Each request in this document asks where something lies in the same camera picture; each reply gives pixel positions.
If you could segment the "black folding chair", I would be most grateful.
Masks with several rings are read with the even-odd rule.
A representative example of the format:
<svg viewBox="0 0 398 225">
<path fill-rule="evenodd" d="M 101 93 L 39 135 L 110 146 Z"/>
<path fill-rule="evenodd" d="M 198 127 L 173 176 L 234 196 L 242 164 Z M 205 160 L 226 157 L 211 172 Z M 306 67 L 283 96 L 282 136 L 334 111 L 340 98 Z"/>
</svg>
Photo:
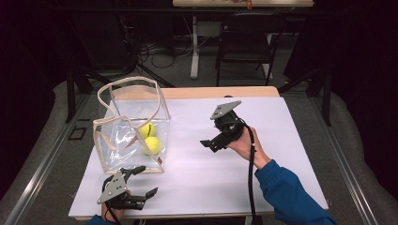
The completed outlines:
<svg viewBox="0 0 398 225">
<path fill-rule="evenodd" d="M 219 30 L 216 85 L 220 84 L 221 63 L 247 63 L 258 67 L 268 64 L 268 72 L 264 73 L 265 85 L 268 85 L 285 27 L 286 19 L 279 14 L 239 12 L 227 16 Z"/>
</svg>

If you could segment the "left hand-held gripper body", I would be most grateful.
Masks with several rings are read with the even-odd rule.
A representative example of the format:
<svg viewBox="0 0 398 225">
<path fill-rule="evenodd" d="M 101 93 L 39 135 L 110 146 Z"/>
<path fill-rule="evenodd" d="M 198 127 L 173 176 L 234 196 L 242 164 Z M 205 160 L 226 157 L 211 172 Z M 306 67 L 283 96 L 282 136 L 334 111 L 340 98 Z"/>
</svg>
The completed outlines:
<svg viewBox="0 0 398 225">
<path fill-rule="evenodd" d="M 122 170 L 108 177 L 103 182 L 102 193 L 97 199 L 97 204 L 105 203 L 114 209 L 142 210 L 145 206 L 146 198 L 145 196 L 129 194 L 128 180 L 124 179 Z"/>
</svg>

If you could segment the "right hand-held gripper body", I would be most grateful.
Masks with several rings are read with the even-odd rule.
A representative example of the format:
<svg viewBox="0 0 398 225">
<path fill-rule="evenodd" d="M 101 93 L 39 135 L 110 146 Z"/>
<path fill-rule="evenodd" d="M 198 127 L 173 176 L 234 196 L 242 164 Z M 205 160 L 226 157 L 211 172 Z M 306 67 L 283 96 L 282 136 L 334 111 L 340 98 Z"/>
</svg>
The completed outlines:
<svg viewBox="0 0 398 225">
<path fill-rule="evenodd" d="M 215 128 L 223 135 L 223 143 L 226 146 L 236 141 L 243 132 L 243 122 L 234 112 L 240 100 L 218 105 L 210 119 L 214 121 Z"/>
</svg>

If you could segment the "metal floor rail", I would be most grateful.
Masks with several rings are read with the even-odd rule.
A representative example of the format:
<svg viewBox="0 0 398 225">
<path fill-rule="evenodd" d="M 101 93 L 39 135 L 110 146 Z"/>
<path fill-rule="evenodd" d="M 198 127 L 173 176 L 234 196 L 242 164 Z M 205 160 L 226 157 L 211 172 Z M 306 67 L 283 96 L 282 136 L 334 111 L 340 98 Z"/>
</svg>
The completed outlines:
<svg viewBox="0 0 398 225">
<path fill-rule="evenodd" d="M 38 140 L 14 179 L 5 197 L 0 201 L 0 225 L 21 225 L 33 201 L 45 183 L 48 174 L 61 153 L 67 136 L 71 133 L 89 95 L 78 95 L 73 103 L 74 113 L 68 118 L 67 100 L 58 95 L 50 117 Z"/>
<path fill-rule="evenodd" d="M 363 225 L 379 225 L 377 219 L 375 218 L 373 210 L 371 209 L 370 204 L 365 198 L 364 192 L 344 155 L 343 149 L 339 144 L 332 127 L 329 127 L 323 118 L 320 101 L 317 98 L 312 97 L 309 98 L 309 101 L 315 111 L 316 117 L 319 120 L 321 127 L 328 136 L 334 160 L 344 179 L 351 199 L 356 205 Z"/>
</svg>

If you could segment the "person's left hand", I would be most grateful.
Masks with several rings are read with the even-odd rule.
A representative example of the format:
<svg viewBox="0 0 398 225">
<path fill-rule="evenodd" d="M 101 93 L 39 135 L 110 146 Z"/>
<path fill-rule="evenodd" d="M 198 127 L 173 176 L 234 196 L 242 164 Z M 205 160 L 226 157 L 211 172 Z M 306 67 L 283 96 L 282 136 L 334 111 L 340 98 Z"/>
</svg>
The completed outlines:
<svg viewBox="0 0 398 225">
<path fill-rule="evenodd" d="M 120 222 L 125 215 L 124 209 L 109 208 L 105 203 L 101 205 L 101 217 L 114 223 Z"/>
</svg>

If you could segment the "clear plastic bag beige trim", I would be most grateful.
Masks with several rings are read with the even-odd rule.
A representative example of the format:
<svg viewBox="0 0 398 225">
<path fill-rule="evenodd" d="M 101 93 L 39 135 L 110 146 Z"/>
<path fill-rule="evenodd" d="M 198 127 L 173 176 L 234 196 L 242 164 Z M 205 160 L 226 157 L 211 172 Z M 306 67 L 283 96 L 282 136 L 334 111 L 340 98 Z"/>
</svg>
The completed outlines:
<svg viewBox="0 0 398 225">
<path fill-rule="evenodd" d="M 104 115 L 93 121 L 93 140 L 99 162 L 106 173 L 146 166 L 148 173 L 162 173 L 171 115 L 157 82 L 145 77 L 128 77 L 111 82 L 97 93 Z M 146 155 L 145 138 L 139 129 L 156 126 L 161 141 L 157 155 Z"/>
</svg>

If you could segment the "yellow tennis ball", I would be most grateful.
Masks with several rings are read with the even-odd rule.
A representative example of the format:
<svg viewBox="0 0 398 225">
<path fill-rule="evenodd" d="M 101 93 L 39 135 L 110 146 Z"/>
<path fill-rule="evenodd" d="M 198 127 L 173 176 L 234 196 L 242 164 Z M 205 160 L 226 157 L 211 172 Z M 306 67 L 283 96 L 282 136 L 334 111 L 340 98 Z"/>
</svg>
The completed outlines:
<svg viewBox="0 0 398 225">
<path fill-rule="evenodd" d="M 156 126 L 153 123 L 148 123 L 139 129 L 140 134 L 146 139 L 156 135 Z"/>
<path fill-rule="evenodd" d="M 157 137 L 147 137 L 145 139 L 145 144 L 147 148 L 144 148 L 144 153 L 146 155 L 157 155 L 161 150 L 161 141 Z"/>
</svg>

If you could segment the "person's right hand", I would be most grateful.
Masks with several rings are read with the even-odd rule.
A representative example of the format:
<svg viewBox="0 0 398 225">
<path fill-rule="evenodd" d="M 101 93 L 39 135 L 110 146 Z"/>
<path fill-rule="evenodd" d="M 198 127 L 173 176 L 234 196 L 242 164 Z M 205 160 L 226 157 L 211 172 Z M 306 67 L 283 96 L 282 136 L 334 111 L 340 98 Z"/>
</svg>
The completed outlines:
<svg viewBox="0 0 398 225">
<path fill-rule="evenodd" d="M 245 127 L 242 135 L 236 141 L 232 141 L 227 145 L 228 148 L 236 151 L 241 157 L 249 160 L 251 148 L 254 148 L 253 164 L 260 168 L 268 163 L 268 157 L 265 154 L 261 143 L 257 137 L 254 127 Z"/>
</svg>

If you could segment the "wooden desk with white legs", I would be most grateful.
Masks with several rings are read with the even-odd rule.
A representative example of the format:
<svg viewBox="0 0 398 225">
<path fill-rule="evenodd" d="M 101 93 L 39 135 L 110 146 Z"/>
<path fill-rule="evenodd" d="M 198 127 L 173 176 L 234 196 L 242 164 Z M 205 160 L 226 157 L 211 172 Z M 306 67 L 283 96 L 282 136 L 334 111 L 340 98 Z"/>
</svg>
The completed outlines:
<svg viewBox="0 0 398 225">
<path fill-rule="evenodd" d="M 314 0 L 252 0 L 253 8 L 310 8 Z M 245 0 L 173 0 L 178 8 L 247 8 Z M 192 17 L 191 79 L 198 79 L 199 49 L 197 17 Z"/>
</svg>

